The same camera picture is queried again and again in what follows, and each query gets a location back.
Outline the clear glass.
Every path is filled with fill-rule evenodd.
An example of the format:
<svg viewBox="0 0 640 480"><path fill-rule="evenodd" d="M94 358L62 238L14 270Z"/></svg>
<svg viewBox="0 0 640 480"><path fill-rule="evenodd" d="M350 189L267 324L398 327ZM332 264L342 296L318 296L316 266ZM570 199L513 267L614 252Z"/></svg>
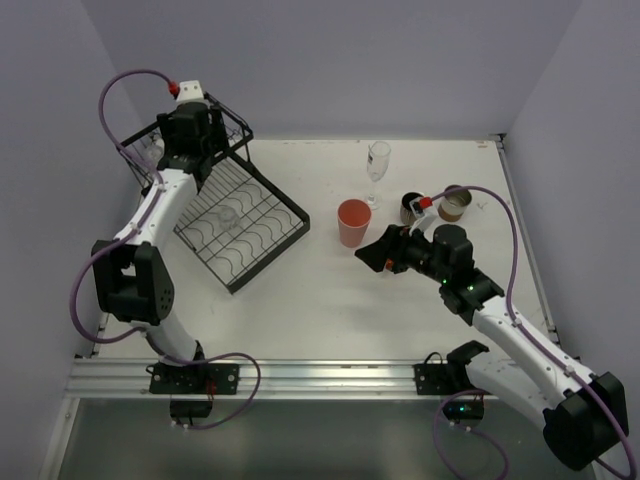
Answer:
<svg viewBox="0 0 640 480"><path fill-rule="evenodd" d="M156 169L164 156L164 143L161 141L149 143L145 148L145 156L153 168Z"/></svg>

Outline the white and brown tumbler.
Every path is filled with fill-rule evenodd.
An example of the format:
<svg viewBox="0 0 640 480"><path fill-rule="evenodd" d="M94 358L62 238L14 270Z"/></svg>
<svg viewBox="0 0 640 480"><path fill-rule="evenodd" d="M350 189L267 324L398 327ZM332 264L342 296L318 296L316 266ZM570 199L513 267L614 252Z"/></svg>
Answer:
<svg viewBox="0 0 640 480"><path fill-rule="evenodd" d="M472 202L472 194L460 185L449 185L445 188L445 194L440 199L438 214L447 222L457 222L464 215L467 207Z"/></svg>

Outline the clear faceted glass tumbler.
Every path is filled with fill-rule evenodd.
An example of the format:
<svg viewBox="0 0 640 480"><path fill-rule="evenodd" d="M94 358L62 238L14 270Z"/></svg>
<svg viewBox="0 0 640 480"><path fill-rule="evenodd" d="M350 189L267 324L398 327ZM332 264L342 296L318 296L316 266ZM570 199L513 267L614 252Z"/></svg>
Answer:
<svg viewBox="0 0 640 480"><path fill-rule="evenodd" d="M221 206L215 211L218 226L221 232L228 232L236 228L240 222L240 216L236 210L229 206Z"/></svg>

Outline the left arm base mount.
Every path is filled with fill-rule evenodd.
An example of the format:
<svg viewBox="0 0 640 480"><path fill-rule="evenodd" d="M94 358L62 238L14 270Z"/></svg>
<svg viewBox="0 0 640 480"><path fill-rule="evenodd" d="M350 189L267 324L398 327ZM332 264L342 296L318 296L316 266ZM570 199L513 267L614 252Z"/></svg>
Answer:
<svg viewBox="0 0 640 480"><path fill-rule="evenodd" d="M234 396L238 393L240 365L224 363L224 360L241 358L254 368L256 379L247 399L226 416L209 423L206 420L212 413L217 396ZM148 391L152 395L168 395L169 416L172 423L185 431L205 431L222 426L247 411L257 396L261 386L262 370L252 356L231 352L206 359L202 352L185 364L169 365L158 361L145 368L150 375Z"/></svg>

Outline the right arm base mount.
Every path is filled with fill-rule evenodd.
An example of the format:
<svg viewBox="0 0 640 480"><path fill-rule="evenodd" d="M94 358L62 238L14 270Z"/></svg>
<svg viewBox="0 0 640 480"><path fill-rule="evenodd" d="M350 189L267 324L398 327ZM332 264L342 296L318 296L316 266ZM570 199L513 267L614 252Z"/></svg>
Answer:
<svg viewBox="0 0 640 480"><path fill-rule="evenodd" d="M475 390L467 374L472 360L489 348L476 341L469 341L446 355L431 352L423 361L412 366L413 380L418 395L451 395ZM444 417L454 424L477 426L484 418L485 402L483 394L474 394L471 399L455 399L443 408Z"/></svg>

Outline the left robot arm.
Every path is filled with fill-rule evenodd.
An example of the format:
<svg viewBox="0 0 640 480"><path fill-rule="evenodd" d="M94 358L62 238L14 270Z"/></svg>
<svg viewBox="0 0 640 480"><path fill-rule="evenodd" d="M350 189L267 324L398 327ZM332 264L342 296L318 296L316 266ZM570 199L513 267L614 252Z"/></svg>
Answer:
<svg viewBox="0 0 640 480"><path fill-rule="evenodd" d="M94 244L93 274L101 310L141 333L171 366L191 366L202 349L173 310L175 286L163 251L177 222L211 175L229 142L210 95L157 116L164 153L158 176L116 238Z"/></svg>

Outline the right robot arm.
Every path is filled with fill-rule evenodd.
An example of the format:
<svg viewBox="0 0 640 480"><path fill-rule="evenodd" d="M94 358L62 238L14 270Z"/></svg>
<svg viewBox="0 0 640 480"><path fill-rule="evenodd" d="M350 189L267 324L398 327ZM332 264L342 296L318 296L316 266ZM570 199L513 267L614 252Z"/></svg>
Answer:
<svg viewBox="0 0 640 480"><path fill-rule="evenodd" d="M445 307L513 363L506 367L481 350L462 362L469 383L538 427L563 465L579 471L614 446L629 445L622 383L573 359L517 312L503 290L476 267L463 228L441 225L426 239L419 230L391 225L355 255L375 272L414 270L438 283Z"/></svg>

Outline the clear champagne flute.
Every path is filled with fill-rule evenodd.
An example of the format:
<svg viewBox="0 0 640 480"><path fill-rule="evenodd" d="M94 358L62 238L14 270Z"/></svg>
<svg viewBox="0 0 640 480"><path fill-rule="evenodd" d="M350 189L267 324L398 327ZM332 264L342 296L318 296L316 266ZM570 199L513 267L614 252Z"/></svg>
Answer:
<svg viewBox="0 0 640 480"><path fill-rule="evenodd" d="M366 171L371 181L371 190L366 202L372 210L379 207L376 193L378 182L385 176L391 157L391 146L385 141L375 141L368 146Z"/></svg>

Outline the pink plastic cup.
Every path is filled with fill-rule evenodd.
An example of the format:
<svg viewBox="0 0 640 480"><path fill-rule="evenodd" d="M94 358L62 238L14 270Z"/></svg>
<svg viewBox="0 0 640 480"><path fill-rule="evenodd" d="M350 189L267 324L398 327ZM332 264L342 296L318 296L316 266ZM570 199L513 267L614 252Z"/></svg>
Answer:
<svg viewBox="0 0 640 480"><path fill-rule="evenodd" d="M370 224L372 212L369 205L359 199L348 199L340 204L337 220L340 242L348 248L358 247Z"/></svg>

